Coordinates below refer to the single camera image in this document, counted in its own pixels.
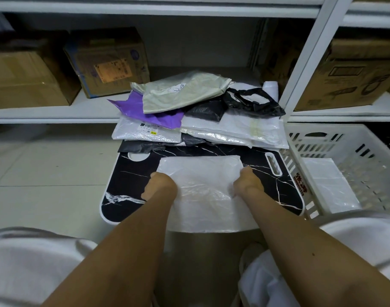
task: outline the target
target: hand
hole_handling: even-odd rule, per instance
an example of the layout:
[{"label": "hand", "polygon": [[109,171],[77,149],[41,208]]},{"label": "hand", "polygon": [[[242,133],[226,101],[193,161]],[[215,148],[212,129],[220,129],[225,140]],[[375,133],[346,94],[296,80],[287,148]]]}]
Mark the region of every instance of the hand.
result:
[{"label": "hand", "polygon": [[252,188],[264,191],[260,179],[253,173],[253,170],[250,166],[244,167],[240,171],[240,177],[235,182],[233,182],[233,188],[235,190],[235,194],[241,197],[244,197],[248,190]]},{"label": "hand", "polygon": [[141,198],[149,201],[158,191],[166,191],[164,195],[172,196],[172,200],[174,200],[177,197],[178,188],[175,182],[166,174],[153,172],[144,192],[141,194]]}]

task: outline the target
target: plastic basket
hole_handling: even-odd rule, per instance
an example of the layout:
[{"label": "plastic basket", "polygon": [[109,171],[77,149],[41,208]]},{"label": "plastic basket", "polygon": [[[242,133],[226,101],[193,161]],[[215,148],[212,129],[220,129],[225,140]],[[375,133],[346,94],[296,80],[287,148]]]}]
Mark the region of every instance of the plastic basket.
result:
[{"label": "plastic basket", "polygon": [[364,210],[390,213],[390,150],[364,125],[287,123],[290,150],[282,155],[304,194],[305,215],[330,213],[300,157],[332,158]]}]

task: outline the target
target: orange label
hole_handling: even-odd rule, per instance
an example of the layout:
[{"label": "orange label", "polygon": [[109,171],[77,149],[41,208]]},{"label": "orange label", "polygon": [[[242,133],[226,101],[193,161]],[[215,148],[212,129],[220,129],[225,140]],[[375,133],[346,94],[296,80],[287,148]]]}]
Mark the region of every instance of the orange label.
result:
[{"label": "orange label", "polygon": [[109,83],[123,78],[132,77],[131,68],[126,58],[94,65],[101,81]]}]

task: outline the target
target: white floor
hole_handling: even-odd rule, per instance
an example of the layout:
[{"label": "white floor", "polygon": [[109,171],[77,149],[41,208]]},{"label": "white floor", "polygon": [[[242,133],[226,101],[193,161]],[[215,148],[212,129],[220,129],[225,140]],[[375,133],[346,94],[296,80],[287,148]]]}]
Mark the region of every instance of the white floor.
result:
[{"label": "white floor", "polygon": [[100,242],[111,230],[98,207],[120,145],[113,128],[22,125],[0,133],[0,228],[37,227]]},{"label": "white floor", "polygon": [[[114,124],[22,125],[0,134],[0,228],[27,226],[100,242],[99,204],[116,160]],[[155,293],[161,306],[228,307],[239,258],[259,230],[167,232]]]}]

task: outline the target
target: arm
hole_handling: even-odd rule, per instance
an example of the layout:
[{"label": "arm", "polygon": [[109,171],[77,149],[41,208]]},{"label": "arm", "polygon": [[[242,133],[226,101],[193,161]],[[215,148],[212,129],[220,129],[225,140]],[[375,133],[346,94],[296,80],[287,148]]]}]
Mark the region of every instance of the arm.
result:
[{"label": "arm", "polygon": [[348,247],[282,208],[250,167],[234,182],[301,306],[390,306],[390,281]]},{"label": "arm", "polygon": [[149,307],[177,186],[154,172],[147,202],[117,225],[59,285],[43,307]]}]

